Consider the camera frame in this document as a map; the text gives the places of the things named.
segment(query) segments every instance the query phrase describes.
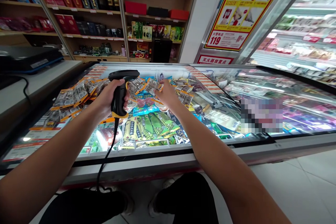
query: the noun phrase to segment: person's right hand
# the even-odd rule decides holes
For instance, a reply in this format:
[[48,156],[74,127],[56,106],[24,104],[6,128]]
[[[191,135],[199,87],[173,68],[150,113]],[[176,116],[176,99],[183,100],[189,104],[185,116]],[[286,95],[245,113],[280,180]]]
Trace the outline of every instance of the person's right hand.
[[160,102],[170,109],[173,109],[177,105],[181,104],[177,94],[175,93],[175,89],[172,85],[170,85],[169,80],[163,79],[160,83],[163,84],[162,91],[159,92],[158,90],[155,90],[155,95],[159,98]]

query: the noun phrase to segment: pixelated area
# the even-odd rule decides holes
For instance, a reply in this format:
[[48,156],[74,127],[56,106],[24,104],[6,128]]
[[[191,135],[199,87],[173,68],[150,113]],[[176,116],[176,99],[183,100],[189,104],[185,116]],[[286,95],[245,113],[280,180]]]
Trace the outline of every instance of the pixelated area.
[[282,133],[282,100],[241,100],[242,133]]

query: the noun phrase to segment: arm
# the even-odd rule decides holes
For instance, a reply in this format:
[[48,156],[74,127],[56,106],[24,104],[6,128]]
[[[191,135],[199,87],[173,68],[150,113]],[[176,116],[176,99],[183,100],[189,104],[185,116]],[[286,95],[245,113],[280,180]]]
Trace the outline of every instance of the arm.
[[111,114],[113,92],[124,82],[112,81],[87,109],[0,180],[1,223],[29,223],[51,199],[93,130]]
[[178,100],[168,80],[156,95],[182,124],[196,159],[222,193],[234,224],[290,223],[250,168]]

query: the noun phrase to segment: black pants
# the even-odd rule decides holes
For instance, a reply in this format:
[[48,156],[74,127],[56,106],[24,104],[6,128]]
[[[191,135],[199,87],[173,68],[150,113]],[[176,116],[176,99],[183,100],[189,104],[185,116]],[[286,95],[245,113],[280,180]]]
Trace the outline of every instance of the black pants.
[[[125,196],[118,191],[99,193],[71,189],[51,202],[40,224],[101,224],[122,213],[125,204]],[[196,172],[182,175],[170,187],[160,191],[154,205],[158,212],[174,214],[174,224],[218,223],[211,189],[205,178]]]

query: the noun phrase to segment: black barcode scanner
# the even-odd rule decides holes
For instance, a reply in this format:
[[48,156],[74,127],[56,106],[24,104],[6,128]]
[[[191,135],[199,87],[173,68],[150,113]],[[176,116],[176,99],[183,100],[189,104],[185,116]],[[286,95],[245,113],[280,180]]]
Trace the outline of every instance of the black barcode scanner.
[[114,118],[126,118],[128,113],[124,110],[125,96],[127,91],[127,82],[133,81],[138,78],[140,73],[137,70],[120,70],[112,72],[108,75],[108,79],[113,81],[114,79],[124,79],[125,83],[118,86],[113,94],[111,103],[112,117]]

